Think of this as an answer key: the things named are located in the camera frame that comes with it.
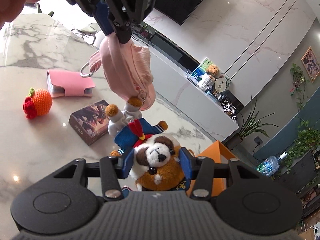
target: metal carabiner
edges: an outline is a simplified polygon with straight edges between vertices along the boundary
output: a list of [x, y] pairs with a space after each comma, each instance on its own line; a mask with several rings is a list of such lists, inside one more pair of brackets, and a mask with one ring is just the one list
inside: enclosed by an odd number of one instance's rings
[[89, 74], [83, 74], [82, 72], [83, 72], [83, 70], [84, 70], [87, 66], [89, 66], [89, 62], [87, 62], [87, 63], [80, 69], [80, 76], [83, 77], [83, 78], [92, 77], [93, 74], [95, 73], [95, 70], [94, 70], [94, 71], [90, 72]]

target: plush toy foot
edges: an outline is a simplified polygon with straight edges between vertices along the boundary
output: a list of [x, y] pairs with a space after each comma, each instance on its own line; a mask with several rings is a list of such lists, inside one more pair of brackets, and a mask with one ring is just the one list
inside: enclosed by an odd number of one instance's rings
[[121, 154], [120, 154], [118, 151], [112, 151], [112, 152], [110, 153], [110, 156], [119, 157], [119, 156], [121, 156]]
[[115, 116], [119, 112], [118, 106], [111, 104], [106, 107], [106, 114], [108, 117]]
[[188, 149], [188, 151], [191, 153], [191, 155], [192, 155], [193, 157], [195, 157], [195, 153], [194, 153], [193, 150]]
[[163, 130], [165, 130], [165, 131], [168, 129], [168, 125], [167, 125], [167, 123], [166, 123], [165, 121], [160, 121], [160, 122], [158, 123], [158, 125], [160, 125], [161, 128], [162, 128]]
[[137, 97], [130, 97], [128, 99], [128, 104], [134, 106], [134, 107], [141, 107], [142, 106], [142, 102], [139, 98]]

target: dog plush nose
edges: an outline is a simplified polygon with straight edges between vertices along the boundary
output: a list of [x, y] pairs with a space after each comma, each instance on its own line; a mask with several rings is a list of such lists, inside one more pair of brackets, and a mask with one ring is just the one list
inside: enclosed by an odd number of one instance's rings
[[167, 156], [163, 155], [163, 154], [158, 154], [158, 160], [160, 162], [163, 162], [165, 159], [167, 158]]

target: water bottle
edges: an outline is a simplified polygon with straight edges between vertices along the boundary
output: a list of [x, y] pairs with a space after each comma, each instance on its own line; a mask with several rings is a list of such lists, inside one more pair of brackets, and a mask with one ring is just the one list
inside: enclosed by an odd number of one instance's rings
[[260, 163], [256, 169], [263, 175], [270, 177], [279, 169], [280, 167], [279, 164], [281, 160], [283, 160], [286, 156], [287, 156], [286, 152], [282, 153], [279, 157], [270, 156], [269, 158], [264, 160], [262, 163]]

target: pink card holder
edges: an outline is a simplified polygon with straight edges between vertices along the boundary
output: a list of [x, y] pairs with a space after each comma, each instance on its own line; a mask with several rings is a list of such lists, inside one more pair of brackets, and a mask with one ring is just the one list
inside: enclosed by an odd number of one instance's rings
[[47, 71], [48, 90], [53, 98], [63, 96], [92, 97], [95, 87], [91, 78], [82, 78], [79, 72], [49, 69]]

